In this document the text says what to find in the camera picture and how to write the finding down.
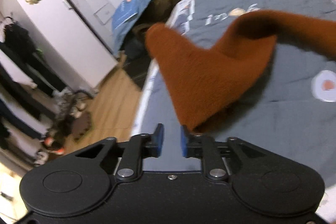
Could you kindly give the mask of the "rust brown fuzzy garment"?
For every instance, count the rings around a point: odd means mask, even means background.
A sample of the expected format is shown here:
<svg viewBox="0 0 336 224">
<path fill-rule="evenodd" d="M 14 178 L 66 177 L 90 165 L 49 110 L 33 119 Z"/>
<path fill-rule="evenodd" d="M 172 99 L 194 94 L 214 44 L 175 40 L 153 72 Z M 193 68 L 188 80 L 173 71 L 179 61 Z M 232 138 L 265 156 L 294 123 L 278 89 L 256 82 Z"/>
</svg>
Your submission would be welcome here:
<svg viewBox="0 0 336 224">
<path fill-rule="evenodd" d="M 282 34 L 335 59 L 335 22 L 275 10 L 239 16 L 209 49 L 162 23 L 148 29 L 145 45 L 158 63 L 179 123 L 203 133 L 261 77 Z"/>
</svg>

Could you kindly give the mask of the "clothes rack with dark clothes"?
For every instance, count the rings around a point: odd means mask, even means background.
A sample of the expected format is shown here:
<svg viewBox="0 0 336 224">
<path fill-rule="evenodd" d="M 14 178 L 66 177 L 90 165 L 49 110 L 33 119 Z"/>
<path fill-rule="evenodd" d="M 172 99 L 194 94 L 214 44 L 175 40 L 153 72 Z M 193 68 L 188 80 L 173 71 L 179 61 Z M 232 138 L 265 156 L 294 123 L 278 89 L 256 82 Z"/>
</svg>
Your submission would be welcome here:
<svg viewBox="0 0 336 224">
<path fill-rule="evenodd" d="M 60 92 L 66 85 L 46 63 L 26 29 L 1 23 L 1 146 L 20 148 L 43 164 L 64 154 Z"/>
</svg>

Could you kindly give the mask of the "shoes on floor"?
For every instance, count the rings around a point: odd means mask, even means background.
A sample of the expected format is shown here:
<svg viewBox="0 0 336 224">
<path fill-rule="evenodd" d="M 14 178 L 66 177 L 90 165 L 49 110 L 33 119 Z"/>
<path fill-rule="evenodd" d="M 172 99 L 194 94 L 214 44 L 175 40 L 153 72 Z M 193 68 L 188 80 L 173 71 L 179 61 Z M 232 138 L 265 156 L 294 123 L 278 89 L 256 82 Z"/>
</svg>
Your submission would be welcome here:
<svg viewBox="0 0 336 224">
<path fill-rule="evenodd" d="M 42 148 L 37 152 L 34 166 L 45 164 L 50 157 L 64 155 L 64 145 L 68 136 L 72 135 L 74 140 L 78 141 L 88 132 L 92 119 L 90 112 L 87 111 L 87 101 L 94 97 L 93 94 L 83 89 L 72 91 L 65 88 L 62 92 L 55 94 L 59 112 L 42 140 Z"/>
</svg>

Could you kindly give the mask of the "blue fabric bag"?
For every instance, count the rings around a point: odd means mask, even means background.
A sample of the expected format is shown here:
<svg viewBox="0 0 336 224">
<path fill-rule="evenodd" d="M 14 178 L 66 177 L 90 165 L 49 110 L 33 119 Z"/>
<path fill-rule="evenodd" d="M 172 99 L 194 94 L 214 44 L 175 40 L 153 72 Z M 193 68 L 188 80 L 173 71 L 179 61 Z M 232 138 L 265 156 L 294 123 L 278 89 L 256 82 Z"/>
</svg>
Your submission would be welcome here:
<svg viewBox="0 0 336 224">
<path fill-rule="evenodd" d="M 112 16 L 112 53 L 120 51 L 127 33 L 152 0 L 123 0 Z"/>
</svg>

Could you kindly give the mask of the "dark brown garment pile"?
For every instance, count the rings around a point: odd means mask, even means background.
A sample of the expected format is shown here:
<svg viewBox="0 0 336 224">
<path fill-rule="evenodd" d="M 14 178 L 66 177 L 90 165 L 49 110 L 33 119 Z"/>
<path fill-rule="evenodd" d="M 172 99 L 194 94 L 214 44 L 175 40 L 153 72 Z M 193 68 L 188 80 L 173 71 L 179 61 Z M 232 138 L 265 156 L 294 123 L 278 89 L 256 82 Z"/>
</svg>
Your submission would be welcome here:
<svg viewBox="0 0 336 224">
<path fill-rule="evenodd" d="M 151 0 L 123 40 L 122 50 L 128 60 L 146 55 L 145 34 L 152 25 L 166 23 L 175 5 L 181 0 Z"/>
</svg>

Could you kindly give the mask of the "white wardrobe with sticker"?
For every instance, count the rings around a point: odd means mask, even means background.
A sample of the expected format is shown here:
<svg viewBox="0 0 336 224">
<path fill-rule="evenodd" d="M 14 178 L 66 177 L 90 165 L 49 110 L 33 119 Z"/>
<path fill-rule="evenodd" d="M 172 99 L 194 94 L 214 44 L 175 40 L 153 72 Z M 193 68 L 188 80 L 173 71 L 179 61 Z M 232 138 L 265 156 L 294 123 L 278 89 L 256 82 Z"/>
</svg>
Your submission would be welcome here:
<svg viewBox="0 0 336 224">
<path fill-rule="evenodd" d="M 117 64 L 113 13 L 108 0 L 1 0 L 1 14 L 28 30 L 59 78 L 90 94 Z"/>
</svg>

